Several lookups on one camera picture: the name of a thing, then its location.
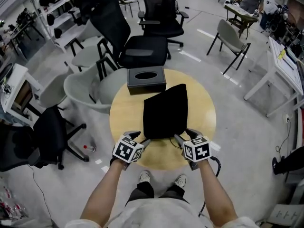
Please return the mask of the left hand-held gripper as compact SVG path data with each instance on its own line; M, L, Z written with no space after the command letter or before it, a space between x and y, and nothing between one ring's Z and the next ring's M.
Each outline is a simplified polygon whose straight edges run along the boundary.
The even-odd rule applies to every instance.
M124 132L114 145L110 165L115 160L123 162L123 170L126 170L132 162L136 162L141 157L142 152L151 143L151 139L145 139L140 143L135 139L141 134L141 131Z

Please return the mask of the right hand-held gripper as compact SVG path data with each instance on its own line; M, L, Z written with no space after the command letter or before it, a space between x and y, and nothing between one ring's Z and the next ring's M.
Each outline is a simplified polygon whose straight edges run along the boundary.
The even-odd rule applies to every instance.
M211 157L210 141L197 130L187 128L185 132L190 140L185 140L178 134L175 134L174 138L179 148L183 149L183 155L188 161L190 169L194 171L199 168L198 162Z

